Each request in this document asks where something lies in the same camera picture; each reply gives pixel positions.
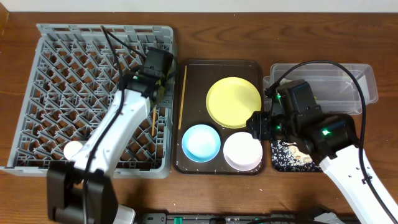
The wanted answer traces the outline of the wooden chopstick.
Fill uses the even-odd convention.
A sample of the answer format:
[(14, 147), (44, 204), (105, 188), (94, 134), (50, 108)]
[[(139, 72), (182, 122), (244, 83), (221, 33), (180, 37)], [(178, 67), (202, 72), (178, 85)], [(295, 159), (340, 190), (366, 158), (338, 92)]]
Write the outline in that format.
[(182, 125), (183, 104), (184, 104), (184, 98), (185, 98), (186, 79), (187, 79), (187, 65), (185, 66), (184, 76), (183, 76), (182, 95), (181, 95), (181, 102), (180, 102), (180, 112), (179, 112), (179, 117), (178, 117), (178, 130), (181, 130), (181, 125)]
[(152, 131), (151, 131), (152, 137), (155, 136), (156, 114), (157, 114), (157, 108), (156, 108), (156, 106), (154, 106), (153, 113), (152, 113)]

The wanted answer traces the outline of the white bowl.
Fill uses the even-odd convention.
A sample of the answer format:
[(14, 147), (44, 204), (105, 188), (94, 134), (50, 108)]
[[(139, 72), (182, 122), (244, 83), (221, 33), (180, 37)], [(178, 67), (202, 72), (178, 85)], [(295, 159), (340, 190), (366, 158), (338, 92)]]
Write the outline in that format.
[(235, 170), (253, 170), (262, 160), (262, 144), (247, 132), (234, 133), (225, 141), (223, 155)]

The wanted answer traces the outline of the white cup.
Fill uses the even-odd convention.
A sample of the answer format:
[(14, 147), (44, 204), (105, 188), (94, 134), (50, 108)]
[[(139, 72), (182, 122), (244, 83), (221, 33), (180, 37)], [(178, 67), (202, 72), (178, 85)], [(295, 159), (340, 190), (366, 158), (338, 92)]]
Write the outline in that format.
[(86, 141), (70, 141), (63, 148), (63, 155), (70, 160), (84, 145)]

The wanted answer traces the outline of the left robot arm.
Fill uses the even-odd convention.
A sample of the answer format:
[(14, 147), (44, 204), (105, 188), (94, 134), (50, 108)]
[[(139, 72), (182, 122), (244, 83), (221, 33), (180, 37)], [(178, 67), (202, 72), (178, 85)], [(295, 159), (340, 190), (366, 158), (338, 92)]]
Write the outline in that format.
[(122, 74), (112, 105), (98, 127), (68, 161), (47, 171), (48, 218), (59, 223), (133, 223), (136, 212), (119, 204), (112, 185), (116, 166), (135, 130), (162, 102), (177, 59), (149, 48), (143, 65)]

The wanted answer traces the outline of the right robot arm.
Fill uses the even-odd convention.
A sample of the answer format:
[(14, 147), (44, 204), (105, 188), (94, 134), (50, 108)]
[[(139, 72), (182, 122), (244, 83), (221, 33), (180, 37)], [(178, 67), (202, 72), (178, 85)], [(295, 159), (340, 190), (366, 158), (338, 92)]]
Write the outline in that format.
[(338, 187), (361, 223), (397, 222), (397, 203), (359, 150), (350, 115), (324, 113), (305, 80), (279, 85), (271, 97), (281, 112), (253, 112), (246, 126), (254, 139), (296, 144)]

